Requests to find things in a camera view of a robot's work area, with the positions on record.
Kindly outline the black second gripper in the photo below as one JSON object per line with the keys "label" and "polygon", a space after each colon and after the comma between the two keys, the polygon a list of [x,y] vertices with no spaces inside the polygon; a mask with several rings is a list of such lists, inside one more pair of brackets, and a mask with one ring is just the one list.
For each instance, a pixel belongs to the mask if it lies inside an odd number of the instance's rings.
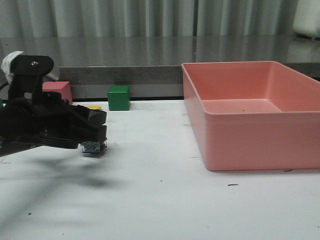
{"label": "black second gripper", "polygon": [[[74,111],[93,126],[77,128]],[[106,119],[105,111],[73,106],[58,92],[9,92],[8,102],[0,110],[0,148],[76,149],[84,142],[103,143],[107,139]]]}

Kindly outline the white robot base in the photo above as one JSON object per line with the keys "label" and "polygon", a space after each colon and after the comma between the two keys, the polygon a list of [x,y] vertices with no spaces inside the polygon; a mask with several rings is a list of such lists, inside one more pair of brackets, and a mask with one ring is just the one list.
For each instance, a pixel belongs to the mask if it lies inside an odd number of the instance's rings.
{"label": "white robot base", "polygon": [[320,37],[320,0],[298,0],[292,25],[297,35]]}

